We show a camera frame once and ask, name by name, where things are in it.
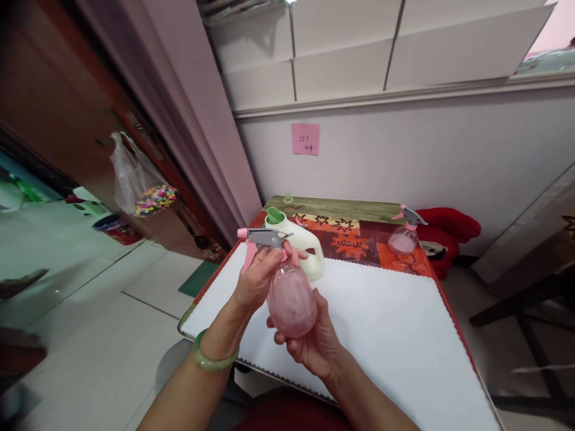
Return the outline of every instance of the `pink sticky note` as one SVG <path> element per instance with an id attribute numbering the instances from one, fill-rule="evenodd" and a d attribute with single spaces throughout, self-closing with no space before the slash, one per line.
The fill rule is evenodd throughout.
<path id="1" fill-rule="evenodd" d="M 292 124 L 294 154 L 319 154 L 319 125 Z"/>

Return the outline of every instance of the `plastic bag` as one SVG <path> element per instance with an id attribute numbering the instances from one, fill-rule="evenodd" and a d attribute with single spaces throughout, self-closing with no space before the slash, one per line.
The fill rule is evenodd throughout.
<path id="1" fill-rule="evenodd" d="M 115 197 L 122 211 L 147 217 L 175 202 L 177 190 L 168 184 L 134 140 L 124 132 L 114 132 L 111 136 L 116 142 L 116 149 L 110 156 L 116 172 Z M 122 142 L 122 137 L 126 138 L 133 154 Z"/>

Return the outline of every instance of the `green mat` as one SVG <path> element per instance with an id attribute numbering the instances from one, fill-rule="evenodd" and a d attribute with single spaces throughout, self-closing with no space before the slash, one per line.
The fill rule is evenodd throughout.
<path id="1" fill-rule="evenodd" d="M 203 289 L 210 277 L 218 269 L 217 263 L 203 261 L 202 264 L 196 269 L 192 275 L 181 285 L 178 292 L 185 293 L 192 298 L 195 298 L 199 291 Z"/>

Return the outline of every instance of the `door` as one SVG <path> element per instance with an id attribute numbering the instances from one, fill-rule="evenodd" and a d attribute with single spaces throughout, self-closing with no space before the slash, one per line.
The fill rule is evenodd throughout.
<path id="1" fill-rule="evenodd" d="M 40 5 L 45 10 L 49 6 L 50 17 Z M 114 201 L 109 136 L 124 128 L 142 143 L 145 131 L 121 87 L 81 35 L 60 34 L 54 23 L 66 24 L 65 20 L 58 2 L 24 0 L 10 11 L 2 27 L 0 126 L 87 188 L 110 211 L 120 213 Z M 71 22 L 67 25 L 75 31 Z M 205 253 L 190 227 L 197 233 L 209 231 L 215 244 L 211 250 L 217 254 L 218 233 L 169 156 L 151 140 L 140 146 L 156 165 L 162 162 L 161 171 L 179 189 L 183 205 L 178 214 L 168 210 L 149 218 L 129 217 L 130 224 L 168 250 L 201 259 Z"/>

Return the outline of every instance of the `jade bangle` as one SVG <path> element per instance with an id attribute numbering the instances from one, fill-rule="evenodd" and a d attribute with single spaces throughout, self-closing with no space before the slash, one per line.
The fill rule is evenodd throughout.
<path id="1" fill-rule="evenodd" d="M 192 357 L 194 361 L 196 362 L 196 364 L 199 365 L 200 368 L 203 368 L 208 371 L 219 371 L 230 367 L 235 362 L 235 360 L 238 359 L 240 349 L 238 349 L 229 358 L 220 361 L 208 358 L 199 347 L 199 343 L 200 341 L 202 341 L 202 337 L 204 336 L 206 331 L 207 329 L 204 329 L 202 332 L 200 332 L 193 341 Z"/>

